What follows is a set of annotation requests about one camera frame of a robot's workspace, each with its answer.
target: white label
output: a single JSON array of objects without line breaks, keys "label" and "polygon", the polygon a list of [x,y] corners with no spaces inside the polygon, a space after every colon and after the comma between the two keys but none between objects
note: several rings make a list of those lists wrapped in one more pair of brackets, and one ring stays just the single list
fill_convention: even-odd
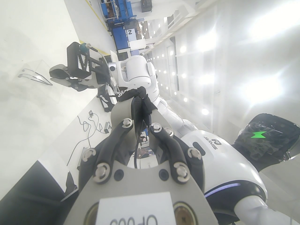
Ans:
[{"label": "white label", "polygon": [[103,198],[96,225],[176,225],[169,192]]},{"label": "white label", "polygon": [[135,29],[128,29],[126,30],[128,41],[135,41],[136,40],[136,34],[135,34]]}]

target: green logo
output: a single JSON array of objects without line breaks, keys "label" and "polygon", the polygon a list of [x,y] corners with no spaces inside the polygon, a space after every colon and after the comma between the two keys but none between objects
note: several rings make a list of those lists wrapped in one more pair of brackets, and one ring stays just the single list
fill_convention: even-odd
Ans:
[{"label": "green logo", "polygon": [[258,131],[258,132],[252,132],[254,134],[254,136],[252,136],[251,138],[266,138],[265,136],[263,136],[263,134],[266,131]]}]

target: ceiling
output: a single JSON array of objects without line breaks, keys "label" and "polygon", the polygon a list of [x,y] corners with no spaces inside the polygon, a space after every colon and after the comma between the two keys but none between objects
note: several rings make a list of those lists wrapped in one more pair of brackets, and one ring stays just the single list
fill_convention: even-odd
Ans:
[{"label": "ceiling", "polygon": [[[166,39],[146,55],[161,96],[229,143],[259,113],[300,124],[298,1],[218,0],[202,10],[172,35],[175,44]],[[300,157],[261,173],[271,206],[298,222],[299,170]]]}]

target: humanoid robot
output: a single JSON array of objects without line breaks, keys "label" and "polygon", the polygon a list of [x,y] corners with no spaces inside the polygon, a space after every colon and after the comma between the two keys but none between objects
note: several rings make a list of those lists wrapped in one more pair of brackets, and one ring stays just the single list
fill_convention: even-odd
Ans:
[{"label": "humanoid robot", "polygon": [[[95,224],[97,209],[93,205],[100,198],[166,190],[174,202],[177,224],[226,225],[239,220],[246,225],[298,224],[266,205],[267,190],[258,174],[267,166],[291,160],[300,153],[297,125],[277,116],[259,114],[230,145],[212,133],[198,130],[167,108],[166,101],[159,96],[154,66],[143,56],[119,62],[112,55],[110,63],[104,57],[93,59],[89,66],[98,65],[93,67],[97,71],[91,72],[80,58],[84,56],[82,49],[91,47],[73,44],[68,51],[68,66],[51,68],[51,80],[78,91],[109,84],[118,102],[111,111],[111,135],[87,151],[81,160],[80,195],[66,225],[77,224],[76,221]],[[92,79],[83,83],[88,76]],[[143,185],[152,184],[141,191],[141,183],[126,182],[132,188],[122,189],[118,178],[123,177],[119,175],[133,179],[139,174],[138,169],[128,169],[126,165],[136,152],[136,138],[145,127],[149,129],[150,147],[159,165],[147,169],[147,175],[140,174]]]}]

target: jarvis logo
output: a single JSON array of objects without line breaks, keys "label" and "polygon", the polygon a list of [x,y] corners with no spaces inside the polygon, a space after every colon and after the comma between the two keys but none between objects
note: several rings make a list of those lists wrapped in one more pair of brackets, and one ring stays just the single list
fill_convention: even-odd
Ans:
[{"label": "jarvis logo", "polygon": [[216,145],[221,145],[220,141],[217,140],[217,139],[209,139],[207,137],[204,137],[208,142],[209,144],[214,148],[214,149],[218,149]]}]

